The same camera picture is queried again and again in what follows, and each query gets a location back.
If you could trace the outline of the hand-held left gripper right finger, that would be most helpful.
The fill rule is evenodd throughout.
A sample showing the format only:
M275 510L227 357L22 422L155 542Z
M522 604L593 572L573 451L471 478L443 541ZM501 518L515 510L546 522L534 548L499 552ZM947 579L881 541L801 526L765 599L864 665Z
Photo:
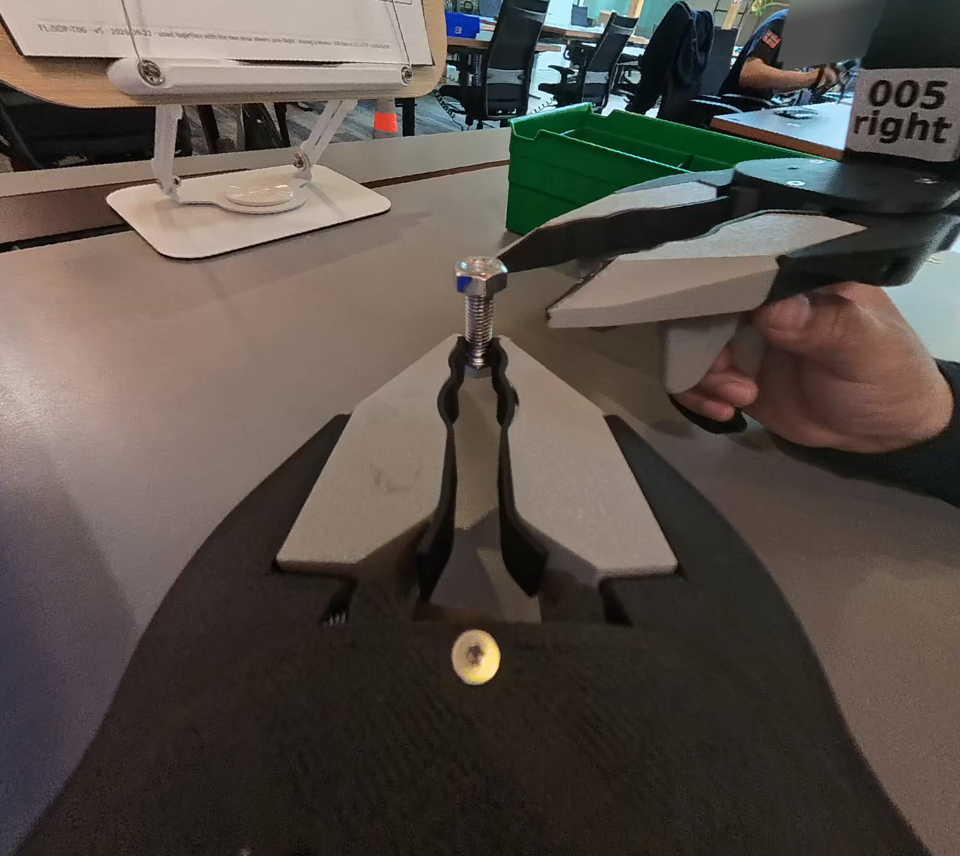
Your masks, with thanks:
M501 554L536 596L552 574L598 588L674 574L670 548L604 412L509 338L489 347Z

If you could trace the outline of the silver hex bolt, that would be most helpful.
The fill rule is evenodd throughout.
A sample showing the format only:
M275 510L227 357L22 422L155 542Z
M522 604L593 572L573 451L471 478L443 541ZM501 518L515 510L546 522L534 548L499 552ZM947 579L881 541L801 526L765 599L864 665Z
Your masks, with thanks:
M482 364L494 339L494 300L507 286L508 269L498 258L469 257L454 267L454 285L463 297L466 355Z

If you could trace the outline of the green plastic bin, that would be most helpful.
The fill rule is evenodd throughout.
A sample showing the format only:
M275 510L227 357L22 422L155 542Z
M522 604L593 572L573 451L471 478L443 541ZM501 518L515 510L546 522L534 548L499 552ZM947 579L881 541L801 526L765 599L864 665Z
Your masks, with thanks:
M510 128L506 229L521 236L655 179L808 156L626 111L603 116L589 104L518 119Z

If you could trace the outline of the black hanging jacket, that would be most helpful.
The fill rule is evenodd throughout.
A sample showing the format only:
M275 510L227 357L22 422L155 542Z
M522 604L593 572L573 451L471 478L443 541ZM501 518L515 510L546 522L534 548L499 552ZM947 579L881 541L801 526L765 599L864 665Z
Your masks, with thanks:
M646 115L659 105L656 116L684 122L701 84L714 44L714 16L675 2L654 30L639 63L640 79L627 112Z

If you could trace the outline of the black office chair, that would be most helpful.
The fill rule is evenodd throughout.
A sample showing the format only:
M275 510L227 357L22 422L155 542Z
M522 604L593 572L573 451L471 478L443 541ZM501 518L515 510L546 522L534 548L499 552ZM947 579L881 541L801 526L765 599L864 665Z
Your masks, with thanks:
M560 76L558 83L541 84L539 91L552 96L559 108L588 104L601 112L608 103L619 59L638 21L612 13L598 42L570 48L568 65L554 67Z
M502 0L486 47L454 53L457 80L441 86L438 98L453 105L467 129L488 122L507 128L527 115L547 9L547 0Z

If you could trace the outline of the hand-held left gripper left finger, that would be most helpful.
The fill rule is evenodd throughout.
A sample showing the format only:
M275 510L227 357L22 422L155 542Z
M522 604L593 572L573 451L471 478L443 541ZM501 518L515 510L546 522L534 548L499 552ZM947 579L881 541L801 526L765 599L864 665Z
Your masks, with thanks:
M346 418L275 561L429 599L453 547L461 338L450 336Z

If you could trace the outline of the person's right forearm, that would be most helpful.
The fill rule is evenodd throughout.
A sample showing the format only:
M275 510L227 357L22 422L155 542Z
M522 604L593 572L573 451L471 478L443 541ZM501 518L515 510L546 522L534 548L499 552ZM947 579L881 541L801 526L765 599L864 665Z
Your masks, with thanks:
M936 358L935 364L953 395L946 427L930 440L883 454L854 454L801 446L769 432L786 454L834 475L856 478L924 495L959 507L959 363Z

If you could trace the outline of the person's right hand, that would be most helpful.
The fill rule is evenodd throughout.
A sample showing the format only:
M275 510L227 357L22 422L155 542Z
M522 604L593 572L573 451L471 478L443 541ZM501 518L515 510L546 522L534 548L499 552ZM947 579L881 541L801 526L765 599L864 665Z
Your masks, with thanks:
M747 375L724 349L696 386L674 398L728 422L742 411L810 449L886 454L929 442L954 417L954 391L887 294L845 284L756 310L766 342Z

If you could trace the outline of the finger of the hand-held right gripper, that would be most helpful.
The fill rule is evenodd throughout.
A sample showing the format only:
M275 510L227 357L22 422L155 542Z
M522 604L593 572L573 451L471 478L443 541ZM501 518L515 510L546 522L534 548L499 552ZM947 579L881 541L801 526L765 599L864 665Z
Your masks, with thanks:
M654 180L547 221L498 259L511 273L567 262L607 261L702 238L734 218L732 169Z
M863 231L822 214L746 216L701 238L614 259L549 307L547 324L590 329L744 313L770 294L778 258Z

